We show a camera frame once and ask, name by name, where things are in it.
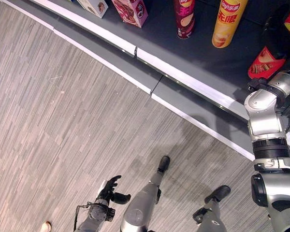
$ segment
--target person's foot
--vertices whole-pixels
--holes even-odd
[[[226,185],[220,186],[204,199],[205,204],[207,204],[213,198],[217,202],[220,202],[223,198],[228,196],[230,192],[231,192],[231,188],[229,186],[226,186]]]
[[[50,224],[49,221],[46,221],[43,223],[40,232],[51,232],[52,230],[52,225]]]

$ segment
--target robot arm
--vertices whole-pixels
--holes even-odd
[[[290,232],[290,154],[276,109],[290,95],[290,70],[279,72],[245,100],[248,128],[259,174],[251,178],[254,202],[267,207],[276,232]]]
[[[117,204],[126,204],[131,196],[123,195],[121,193],[113,193],[115,183],[120,175],[113,177],[107,181],[105,187],[100,191],[94,203],[88,202],[86,205],[79,205],[76,208],[74,231],[75,232],[98,232],[100,231],[105,221],[112,221],[115,216],[115,210],[109,208],[110,201]],[[85,221],[76,229],[77,217],[80,208],[88,208],[88,215]]]

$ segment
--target shoe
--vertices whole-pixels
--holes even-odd
[[[163,156],[159,163],[158,172],[164,173],[166,170],[168,170],[170,161],[170,157]]]
[[[220,186],[204,199],[205,204],[207,204],[213,198],[217,202],[220,202],[223,198],[228,196],[230,192],[231,192],[231,188],[229,186],[226,186],[226,185]]]
[[[49,221],[46,221],[43,223],[40,232],[51,232],[52,230],[52,225],[50,224]]]

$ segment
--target lay's chips can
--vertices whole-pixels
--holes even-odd
[[[212,44],[223,48],[231,43],[248,0],[221,0]]]

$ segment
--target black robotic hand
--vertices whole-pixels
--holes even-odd
[[[111,201],[117,203],[117,204],[126,204],[131,198],[131,195],[124,195],[118,192],[114,193],[115,187],[117,186],[117,183],[115,183],[118,179],[120,179],[121,176],[117,175],[114,176],[112,179],[108,180],[104,189],[101,190],[96,200],[106,200],[108,203]]]

